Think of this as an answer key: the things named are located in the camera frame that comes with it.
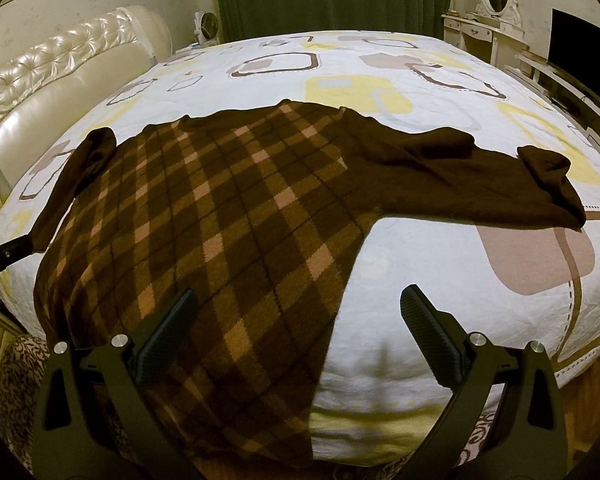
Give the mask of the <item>leopard print fuzzy clothing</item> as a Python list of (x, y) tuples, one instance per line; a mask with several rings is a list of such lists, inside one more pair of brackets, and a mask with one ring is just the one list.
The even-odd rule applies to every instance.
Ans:
[(43, 339), (21, 335), (0, 362), (0, 436), (27, 472), (33, 471), (34, 416), (49, 356)]

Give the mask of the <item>brown plaid sweater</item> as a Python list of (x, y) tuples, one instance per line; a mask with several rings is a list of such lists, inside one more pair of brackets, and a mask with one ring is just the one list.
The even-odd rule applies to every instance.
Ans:
[(285, 100), (91, 132), (44, 208), (33, 299), (50, 344), (96, 347), (191, 289), (149, 404), (189, 456), (312, 462), (310, 411), (355, 258), (383, 216), (581, 229), (569, 159), (479, 148)]

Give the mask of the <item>black flat television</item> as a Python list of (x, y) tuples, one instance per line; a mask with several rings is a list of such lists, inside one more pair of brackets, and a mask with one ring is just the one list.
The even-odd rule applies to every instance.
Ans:
[(547, 61), (600, 97), (600, 27), (553, 9)]

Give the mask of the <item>white patterned bed quilt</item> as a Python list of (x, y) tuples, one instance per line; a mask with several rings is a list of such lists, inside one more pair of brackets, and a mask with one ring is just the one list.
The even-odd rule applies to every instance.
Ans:
[[(409, 284), (499, 344), (541, 341), (561, 384), (600, 355), (600, 153), (506, 73), (426, 36), (296, 32), (172, 53), (97, 104), (22, 176), (0, 209), (0, 242), (31, 229), (67, 160), (97, 128), (124, 142), (149, 125), (285, 100), (348, 108), (408, 133), (451, 127), (507, 155), (527, 145), (563, 154), (585, 210), (578, 230), (379, 218), (335, 318), (310, 411), (312, 460), (394, 460), (442, 411), (448, 397), (400, 317)], [(0, 292), (46, 339), (33, 299), (41, 260), (19, 263)]]

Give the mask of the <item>white vanity dresser with mirror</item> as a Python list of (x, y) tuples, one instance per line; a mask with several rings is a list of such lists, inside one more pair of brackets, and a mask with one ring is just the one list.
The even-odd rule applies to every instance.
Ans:
[(499, 70), (519, 67), (529, 49), (518, 0), (451, 0), (442, 25), (444, 41)]

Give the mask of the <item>white tv cabinet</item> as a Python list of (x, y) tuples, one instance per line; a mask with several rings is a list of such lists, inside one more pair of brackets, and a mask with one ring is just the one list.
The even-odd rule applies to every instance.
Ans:
[(516, 53), (498, 68), (554, 105), (600, 151), (600, 97), (591, 89), (529, 51)]

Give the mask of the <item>cream tufted leather headboard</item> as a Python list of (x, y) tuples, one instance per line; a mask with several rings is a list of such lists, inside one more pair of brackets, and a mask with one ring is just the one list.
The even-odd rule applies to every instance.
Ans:
[(144, 6), (128, 6), (0, 67), (0, 168), (12, 189), (85, 114), (172, 51), (166, 21)]

